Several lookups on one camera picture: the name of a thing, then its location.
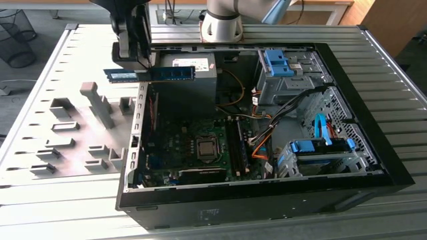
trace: green motherboard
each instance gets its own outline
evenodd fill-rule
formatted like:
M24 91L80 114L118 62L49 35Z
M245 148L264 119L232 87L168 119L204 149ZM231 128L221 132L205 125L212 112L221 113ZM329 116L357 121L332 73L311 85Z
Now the green motherboard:
M235 146L228 143L225 122L227 119L220 118L158 123L160 134L146 144L148 187L178 185L180 171L194 169L221 169L225 171L223 182L261 179L261 162L251 159L252 149L248 146L245 172L240 174L233 170L229 147ZM239 127L247 142L253 135L248 118L239 119Z

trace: motherboard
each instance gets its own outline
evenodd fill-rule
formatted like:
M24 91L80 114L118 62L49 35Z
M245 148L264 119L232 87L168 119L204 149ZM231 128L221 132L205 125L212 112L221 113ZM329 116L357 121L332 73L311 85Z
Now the motherboard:
M261 179L261 162L249 156L248 118L165 120L146 143L148 187Z

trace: wire mesh trash bin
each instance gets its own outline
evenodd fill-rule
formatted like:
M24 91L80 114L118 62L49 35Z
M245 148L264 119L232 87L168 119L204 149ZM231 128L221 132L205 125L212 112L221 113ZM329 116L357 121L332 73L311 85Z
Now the wire mesh trash bin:
M36 61L21 30L12 23L0 23L0 59L16 69L29 66Z
M37 34L33 26L21 9L0 9L0 24L14 24L20 29L25 41L36 38Z

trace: ram slot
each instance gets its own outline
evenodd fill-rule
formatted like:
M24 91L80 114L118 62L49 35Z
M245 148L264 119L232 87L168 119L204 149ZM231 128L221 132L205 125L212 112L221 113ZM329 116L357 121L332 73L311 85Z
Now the ram slot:
M232 175L244 176L249 172L249 163L239 119L225 120L225 136Z

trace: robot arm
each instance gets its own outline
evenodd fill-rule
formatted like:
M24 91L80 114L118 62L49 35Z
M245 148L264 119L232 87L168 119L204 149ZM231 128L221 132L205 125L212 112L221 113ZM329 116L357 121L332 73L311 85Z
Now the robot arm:
M285 11L297 0L208 0L206 13L201 25L205 42L237 42L243 37L240 15L261 23L276 24Z
M146 70L150 65L149 0L89 0L109 12L118 42L112 44L112 61L128 70Z
M89 0L109 11L110 26L117 36L112 61L126 70L146 71L152 66L149 0ZM205 42L237 42L243 37L240 15L276 24L297 0L208 0L201 25Z

